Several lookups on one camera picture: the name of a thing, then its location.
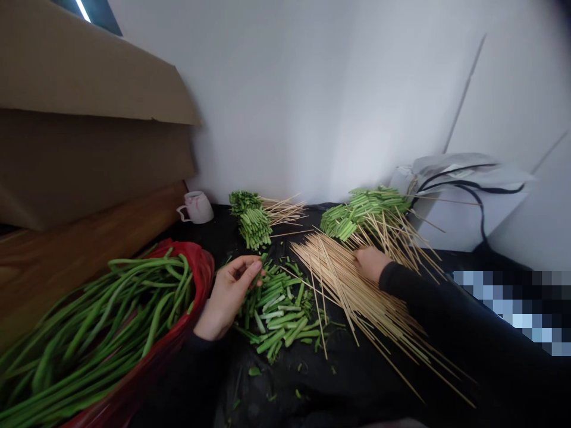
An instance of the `red plastic bag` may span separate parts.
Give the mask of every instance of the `red plastic bag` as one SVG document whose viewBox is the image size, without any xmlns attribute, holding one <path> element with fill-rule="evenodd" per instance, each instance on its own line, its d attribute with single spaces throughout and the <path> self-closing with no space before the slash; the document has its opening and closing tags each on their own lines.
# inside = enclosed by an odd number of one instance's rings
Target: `red plastic bag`
<svg viewBox="0 0 571 428">
<path fill-rule="evenodd" d="M 180 350 L 187 334 L 194 328 L 212 288 L 214 258 L 195 243 L 173 242 L 169 238 L 161 241 L 145 259 L 162 257 L 171 247 L 174 248 L 171 257 L 185 255 L 192 268 L 196 295 L 191 313 L 183 315 L 113 391 L 64 424 L 63 428 L 126 427 L 148 392 L 156 385 L 169 361 Z"/>
</svg>

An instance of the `brown cardboard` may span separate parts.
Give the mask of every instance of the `brown cardboard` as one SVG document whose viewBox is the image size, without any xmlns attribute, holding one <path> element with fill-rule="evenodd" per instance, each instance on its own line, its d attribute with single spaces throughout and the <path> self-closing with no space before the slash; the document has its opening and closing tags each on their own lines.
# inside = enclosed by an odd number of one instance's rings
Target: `brown cardboard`
<svg viewBox="0 0 571 428">
<path fill-rule="evenodd" d="M 175 67 L 45 0 L 0 2 L 0 223 L 60 225 L 194 174 Z"/>
<path fill-rule="evenodd" d="M 176 68 L 46 0 L 0 2 L 0 107 L 199 125 Z"/>
<path fill-rule="evenodd" d="M 186 125 L 0 110 L 0 129 L 2 223 L 45 230 L 194 174 Z"/>
</svg>

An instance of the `pixelated area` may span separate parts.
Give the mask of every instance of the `pixelated area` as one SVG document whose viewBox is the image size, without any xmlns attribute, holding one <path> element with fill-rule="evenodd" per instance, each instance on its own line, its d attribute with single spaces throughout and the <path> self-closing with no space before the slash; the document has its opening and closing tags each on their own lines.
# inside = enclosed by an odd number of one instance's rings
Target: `pixelated area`
<svg viewBox="0 0 571 428">
<path fill-rule="evenodd" d="M 571 356 L 571 272 L 457 271 L 454 281 L 550 355 Z"/>
</svg>

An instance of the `right hand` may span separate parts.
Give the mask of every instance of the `right hand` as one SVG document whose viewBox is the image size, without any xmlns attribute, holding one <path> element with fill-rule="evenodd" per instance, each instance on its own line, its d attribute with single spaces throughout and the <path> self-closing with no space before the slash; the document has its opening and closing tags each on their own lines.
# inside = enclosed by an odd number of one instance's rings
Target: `right hand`
<svg viewBox="0 0 571 428">
<path fill-rule="evenodd" d="M 375 247 L 363 247 L 353 252 L 355 265 L 364 277 L 379 282 L 382 271 L 394 260 Z"/>
</svg>

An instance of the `ceramic cup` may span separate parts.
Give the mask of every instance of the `ceramic cup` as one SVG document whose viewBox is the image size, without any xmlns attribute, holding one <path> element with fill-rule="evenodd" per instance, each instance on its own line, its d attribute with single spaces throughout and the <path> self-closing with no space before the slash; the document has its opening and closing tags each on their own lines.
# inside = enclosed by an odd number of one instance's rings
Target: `ceramic cup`
<svg viewBox="0 0 571 428">
<path fill-rule="evenodd" d="M 189 218 L 184 218 L 182 209 L 186 208 Z M 206 195 L 201 191 L 192 191 L 184 195 L 184 205 L 177 208 L 183 222 L 192 221 L 194 224 L 207 223 L 214 218 L 212 206 Z"/>
</svg>

